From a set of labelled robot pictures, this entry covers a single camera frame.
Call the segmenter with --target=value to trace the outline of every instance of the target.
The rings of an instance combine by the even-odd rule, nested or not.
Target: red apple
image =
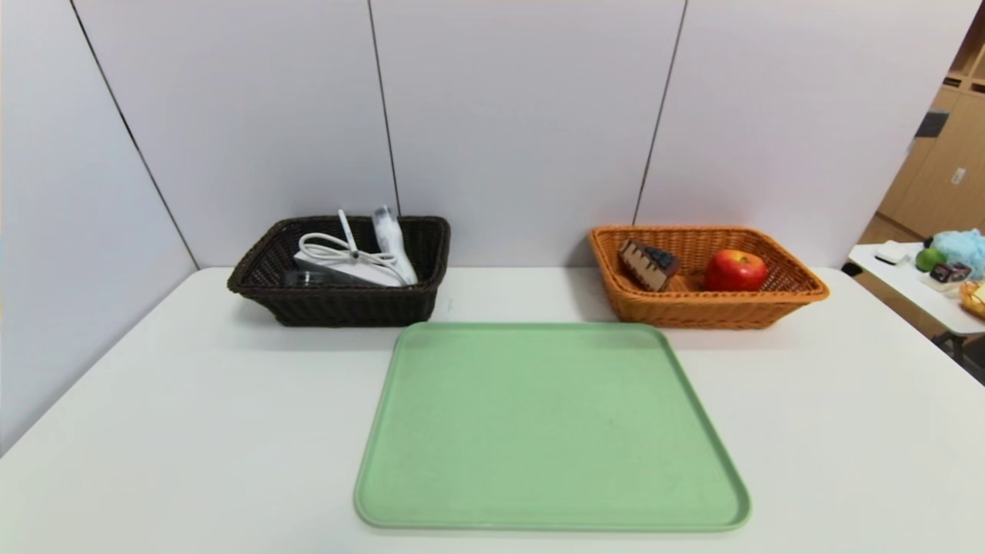
[[[708,291],[758,291],[766,282],[766,262],[741,250],[718,250],[704,271]]]

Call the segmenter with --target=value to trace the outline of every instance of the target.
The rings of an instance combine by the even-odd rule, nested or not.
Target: plastic tray
[[[664,336],[638,323],[419,323],[356,485],[382,527],[720,531],[746,488]]]

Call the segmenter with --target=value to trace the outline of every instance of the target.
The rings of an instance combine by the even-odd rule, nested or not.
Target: panel seam
[[[154,178],[154,174],[151,173],[151,168],[147,165],[147,159],[144,158],[144,153],[141,152],[140,145],[137,144],[137,139],[133,136],[133,131],[130,129],[130,124],[127,122],[126,116],[123,115],[123,110],[120,109],[120,103],[116,100],[116,94],[113,93],[112,87],[109,86],[109,80],[106,79],[106,72],[102,70],[102,64],[99,63],[99,57],[96,56],[96,49],[93,47],[93,42],[89,40],[89,33],[86,32],[86,26],[82,23],[82,16],[79,15],[79,9],[75,6],[75,0],[69,0],[69,4],[72,5],[72,11],[75,12],[75,19],[79,22],[79,29],[82,30],[82,36],[86,40],[86,44],[89,46],[89,53],[93,55],[93,61],[96,62],[96,67],[99,69],[99,74],[102,76],[102,82],[106,85],[106,90],[109,91],[110,99],[113,100],[113,106],[116,107],[116,113],[119,114],[120,120],[123,122],[123,127],[126,129],[127,135],[130,136],[130,142],[137,151],[137,156],[140,157],[141,164],[144,165],[144,171],[147,172],[147,177],[150,178],[151,184],[154,186],[154,190],[158,193],[158,198],[161,199],[161,203],[164,205],[164,210],[167,212],[167,216],[171,219],[171,224],[174,225],[174,230],[178,233],[178,238],[181,239],[181,243],[184,245],[185,250],[187,250],[188,257],[191,258],[191,262],[195,266],[195,270],[200,270],[202,269],[202,266],[199,265],[198,260],[195,259],[195,254],[191,252],[191,247],[188,246],[188,241],[181,232],[181,228],[178,227],[178,222],[174,220],[174,214],[171,213],[171,207],[167,205],[167,200],[164,200],[164,195],[161,193],[161,188],[158,186],[158,181]]]
[[[674,38],[674,50],[671,52],[671,64],[667,68],[667,81],[664,82],[664,94],[660,97],[660,109],[657,110],[657,122],[653,126],[653,138],[650,140],[650,151],[646,155],[646,165],[643,166],[643,181],[639,184],[639,194],[636,196],[636,209],[632,212],[632,224],[636,225],[636,217],[639,215],[639,205],[643,201],[643,189],[646,187],[646,178],[650,173],[650,162],[653,160],[653,147],[657,144],[657,131],[660,129],[660,119],[664,115],[664,106],[667,104],[667,91],[671,89],[671,76],[674,74],[674,62],[677,60],[678,46],[681,44],[681,33],[684,30],[684,17],[688,14],[688,2],[684,0],[684,9],[681,10],[681,24],[678,25],[678,33]]]
[[[379,46],[376,43],[376,22],[372,17],[372,0],[366,0],[369,10],[369,31],[372,34],[372,52],[376,57],[376,77],[379,80],[379,99],[383,104],[383,127],[386,128],[386,148],[390,153],[390,172],[393,175],[393,197],[397,200],[397,215],[403,215],[400,208],[400,189],[397,187],[397,165],[393,160],[393,141],[390,139],[390,118],[386,112],[386,95],[383,92],[383,70],[379,63]]]

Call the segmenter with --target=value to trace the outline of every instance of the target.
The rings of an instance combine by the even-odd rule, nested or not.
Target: lime
[[[926,273],[939,263],[948,263],[948,257],[940,250],[924,248],[917,254],[916,262],[917,269]]]

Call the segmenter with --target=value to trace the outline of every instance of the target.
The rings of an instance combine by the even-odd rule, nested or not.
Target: basket
[[[619,258],[626,239],[671,252],[681,269],[662,293],[636,285]],[[828,289],[803,263],[776,241],[745,227],[599,227],[589,235],[609,303],[619,319],[658,327],[762,329],[780,317],[827,298]],[[734,248],[761,257],[769,270],[757,292],[703,292],[704,269],[720,249]]]
[[[379,252],[372,218],[347,219],[359,248]],[[402,217],[397,221],[407,257],[418,274],[417,285],[283,285],[284,272],[298,269],[294,255],[302,235],[345,235],[338,217],[318,216],[277,223],[240,260],[228,286],[234,293],[261,304],[287,326],[398,327],[427,321],[447,269],[451,229],[439,217]]]
[[[981,281],[965,281],[961,283],[958,293],[961,295],[962,308],[969,313],[985,319],[985,303],[975,296],[975,292],[981,286]]]

